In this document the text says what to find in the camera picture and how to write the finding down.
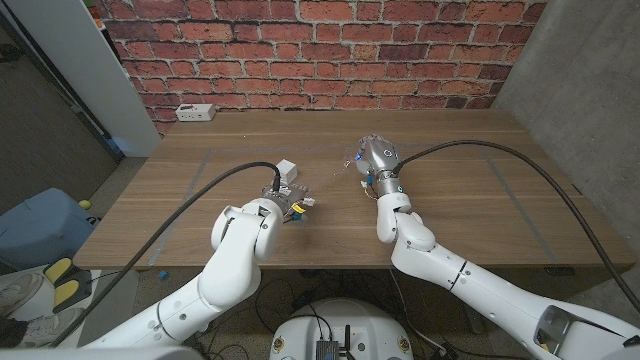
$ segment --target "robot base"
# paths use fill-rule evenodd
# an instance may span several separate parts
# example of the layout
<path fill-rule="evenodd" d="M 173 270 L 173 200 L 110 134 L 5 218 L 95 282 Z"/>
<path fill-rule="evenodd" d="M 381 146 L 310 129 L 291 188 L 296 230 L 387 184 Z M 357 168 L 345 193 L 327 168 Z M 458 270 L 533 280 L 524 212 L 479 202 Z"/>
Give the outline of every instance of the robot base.
<path fill-rule="evenodd" d="M 347 325 L 350 326 L 349 351 L 356 360 L 413 359 L 406 331 L 394 318 L 379 308 L 360 300 L 347 298 L 325 299 L 313 303 L 312 306 L 317 314 L 327 320 L 331 326 L 333 341 L 337 344 L 328 341 L 329 329 L 322 320 L 320 320 L 320 326 L 325 341 L 318 343 L 320 340 L 318 321 L 313 316 L 313 310 L 305 306 L 293 313 L 291 319 L 276 330 L 271 343 L 270 360 L 338 360 L 331 351 L 327 353 L 324 352 L 326 349 L 316 349 L 316 347 L 318 344 L 325 348 L 339 346 L 340 353 L 344 353 L 342 348 L 345 346 Z M 316 354 L 320 353 L 327 355 L 317 359 Z"/>

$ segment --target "white object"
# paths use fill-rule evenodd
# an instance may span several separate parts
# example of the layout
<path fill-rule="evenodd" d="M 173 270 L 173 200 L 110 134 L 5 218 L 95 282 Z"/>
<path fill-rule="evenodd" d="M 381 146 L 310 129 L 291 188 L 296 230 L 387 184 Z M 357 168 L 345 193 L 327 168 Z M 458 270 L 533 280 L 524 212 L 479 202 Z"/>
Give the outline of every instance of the white object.
<path fill-rule="evenodd" d="M 298 176 L 298 168 L 291 161 L 283 159 L 276 166 L 280 170 L 280 181 L 283 184 L 289 185 L 293 183 L 293 180 Z"/>
<path fill-rule="evenodd" d="M 399 346 L 402 339 L 408 340 L 406 331 L 395 319 L 377 307 L 360 300 L 343 298 L 321 300 L 312 306 L 331 325 L 333 340 L 339 346 L 344 346 L 345 325 L 350 325 L 350 352 L 356 359 L 413 359 L 408 341 L 405 343 L 409 346 L 406 352 Z M 313 314 L 313 310 L 305 306 L 292 316 L 310 314 Z M 329 329 L 323 321 L 320 321 L 320 327 L 324 340 L 329 340 Z M 272 342 L 269 359 L 315 359 L 320 327 L 318 320 L 312 316 L 286 321 L 278 327 L 273 338 L 274 341 L 278 338 L 283 340 L 284 346 L 277 351 Z M 364 350 L 358 349 L 359 344 L 364 345 Z"/>
<path fill-rule="evenodd" d="M 211 104 L 181 104 L 176 110 L 180 121 L 211 121 L 215 114 Z"/>

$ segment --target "small white box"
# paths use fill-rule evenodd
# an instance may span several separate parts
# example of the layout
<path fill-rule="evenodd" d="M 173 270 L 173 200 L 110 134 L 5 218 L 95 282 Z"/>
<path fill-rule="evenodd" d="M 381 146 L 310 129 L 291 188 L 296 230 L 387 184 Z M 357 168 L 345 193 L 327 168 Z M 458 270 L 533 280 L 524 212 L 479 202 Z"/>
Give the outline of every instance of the small white box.
<path fill-rule="evenodd" d="M 176 110 L 180 121 L 210 121 L 215 114 L 212 104 L 181 104 Z"/>
<path fill-rule="evenodd" d="M 293 180 L 296 179 L 296 176 L 298 176 L 298 168 L 296 167 L 296 164 L 291 161 L 282 159 L 276 167 L 280 170 L 280 181 L 283 184 L 291 184 Z"/>

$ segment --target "blue bin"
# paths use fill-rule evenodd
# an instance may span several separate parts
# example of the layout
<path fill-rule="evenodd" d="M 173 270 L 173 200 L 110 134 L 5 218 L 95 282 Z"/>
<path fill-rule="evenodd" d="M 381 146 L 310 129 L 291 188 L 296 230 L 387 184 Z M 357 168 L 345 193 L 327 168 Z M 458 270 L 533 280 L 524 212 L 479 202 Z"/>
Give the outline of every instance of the blue bin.
<path fill-rule="evenodd" d="M 45 190 L 0 216 L 0 261 L 24 270 L 73 257 L 97 223 L 62 190 Z"/>

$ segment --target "wire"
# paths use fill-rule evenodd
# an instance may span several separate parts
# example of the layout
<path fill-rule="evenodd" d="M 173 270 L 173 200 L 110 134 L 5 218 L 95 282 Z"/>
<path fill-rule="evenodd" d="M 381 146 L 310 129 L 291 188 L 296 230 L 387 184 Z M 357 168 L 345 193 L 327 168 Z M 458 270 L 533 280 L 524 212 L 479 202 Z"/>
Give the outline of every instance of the wire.
<path fill-rule="evenodd" d="M 140 260 L 142 256 L 144 256 L 144 254 L 147 252 L 147 250 L 149 250 L 151 245 L 153 245 L 153 243 L 160 237 L 160 235 L 162 235 L 162 233 L 169 227 L 169 225 L 171 225 L 171 223 L 173 223 L 185 210 L 187 210 L 189 206 L 191 206 L 194 202 L 196 202 L 196 200 L 198 200 L 202 195 L 206 194 L 214 186 L 218 185 L 218 183 L 220 183 L 222 180 L 228 178 L 229 176 L 237 172 L 240 172 L 242 170 L 246 170 L 249 168 L 253 168 L 253 167 L 268 167 L 273 169 L 273 171 L 275 172 L 275 175 L 273 177 L 272 189 L 274 192 L 280 191 L 280 170 L 278 170 L 278 168 L 275 165 L 268 162 L 264 162 L 264 161 L 251 162 L 244 165 L 236 166 L 233 169 L 227 170 L 226 172 L 220 174 L 218 177 L 213 179 L 210 183 L 205 185 L 205 187 L 203 187 L 200 191 L 198 191 L 196 194 L 191 196 L 182 205 L 180 205 L 180 207 L 173 214 L 171 214 L 171 216 L 169 216 L 169 218 L 158 228 L 158 230 L 156 230 L 156 232 L 153 235 L 151 235 L 149 240 L 147 240 L 147 242 L 142 246 L 142 248 L 140 248 L 140 250 L 138 250 L 138 252 L 131 258 L 131 260 L 129 260 L 127 265 L 125 265 L 122 268 L 122 270 L 120 270 L 120 273 L 118 273 L 118 275 L 116 275 L 116 277 L 113 280 L 111 280 L 109 284 L 107 284 L 107 287 L 95 297 L 95 299 L 91 302 L 91 304 L 89 304 L 89 306 L 87 306 L 87 308 L 80 314 L 80 316 L 78 316 L 78 318 L 74 320 L 51 343 L 50 347 L 57 347 L 58 345 L 60 345 L 60 343 L 64 341 L 64 339 L 66 339 L 80 324 L 82 324 L 84 319 L 86 319 L 87 315 L 89 315 L 91 311 L 93 311 L 93 309 L 95 309 L 95 307 L 98 306 L 98 304 L 105 298 L 105 296 L 107 296 L 107 294 L 109 294 L 109 292 L 120 282 L 120 280 L 122 280 L 122 278 L 127 274 L 127 272 L 133 268 L 133 266 L 138 262 L 138 260 Z"/>
<path fill-rule="evenodd" d="M 576 205 L 569 198 L 569 195 L 567 195 L 567 193 L 562 189 L 562 187 L 560 187 L 560 185 L 558 185 L 558 183 L 551 177 L 551 175 L 549 175 L 546 171 L 544 171 L 544 169 L 542 169 L 538 164 L 536 164 L 533 160 L 528 158 L 526 155 L 510 147 L 488 142 L 488 141 L 456 140 L 456 141 L 450 141 L 447 143 L 434 146 L 427 150 L 421 151 L 413 156 L 410 156 L 405 160 L 402 160 L 393 169 L 393 173 L 398 175 L 404 165 L 406 165 L 407 163 L 417 158 L 420 158 L 424 155 L 430 154 L 432 152 L 435 152 L 444 148 L 448 148 L 450 146 L 457 146 L 457 145 L 478 145 L 478 146 L 485 146 L 485 147 L 502 150 L 524 161 L 529 166 L 531 166 L 534 170 L 536 170 L 538 174 L 540 174 L 545 180 L 547 180 L 547 182 L 551 185 L 551 187 L 553 187 L 553 189 L 558 193 L 558 195 L 560 195 L 564 203 L 567 204 L 567 206 L 569 207 L 569 210 L 571 210 L 571 213 L 573 213 L 573 215 L 576 217 L 576 220 L 578 220 L 578 222 L 580 223 L 580 226 L 582 226 L 582 229 L 584 230 L 585 234 L 587 234 L 587 237 L 591 241 L 591 244 L 596 249 L 596 252 L 600 256 L 600 259 L 602 259 L 602 262 L 604 263 L 605 267 L 607 268 L 611 276 L 613 277 L 613 280 L 620 287 L 620 290 L 622 290 L 622 292 L 627 297 L 627 299 L 629 299 L 629 301 L 631 302 L 631 305 L 633 305 L 633 307 L 635 307 L 636 310 L 640 312 L 640 300 L 638 300 L 638 297 L 633 293 L 633 291 L 631 291 L 631 289 L 629 288 L 629 285 L 627 285 L 627 283 L 624 281 L 622 276 L 618 274 L 615 266 L 613 265 L 613 263 L 611 262 L 611 259 L 609 258 L 609 255 L 607 255 L 607 252 L 602 247 L 602 244 L 600 244 L 600 241 L 598 240 L 596 235 L 593 233 L 593 230 L 591 230 L 591 227 L 587 223 L 587 220 L 584 218 L 584 216 L 582 216 L 582 213 L 580 213 L 580 210 L 578 210 Z"/>
<path fill-rule="evenodd" d="M 407 319 L 407 324 L 409 324 L 409 327 L 411 328 L 411 330 L 413 330 L 416 334 L 418 334 L 418 336 L 420 336 L 423 340 L 425 340 L 427 343 L 439 348 L 440 349 L 440 354 L 444 356 L 447 353 L 447 349 L 445 349 L 444 347 L 442 347 L 442 345 L 440 345 L 437 342 L 429 339 L 424 334 L 422 334 L 420 331 L 418 331 L 418 329 L 416 329 L 415 326 L 413 326 L 413 324 L 409 320 L 409 313 L 407 312 L 407 305 L 404 303 L 404 296 L 402 296 L 402 290 L 400 290 L 400 285 L 398 285 L 398 280 L 396 280 L 396 276 L 393 275 L 393 270 L 391 268 L 389 268 L 389 273 L 391 273 L 391 278 L 393 279 L 393 283 L 396 284 L 396 289 L 398 289 L 398 294 L 400 294 L 400 301 L 402 301 L 402 308 L 404 309 L 404 316 L 405 316 L 405 319 Z"/>

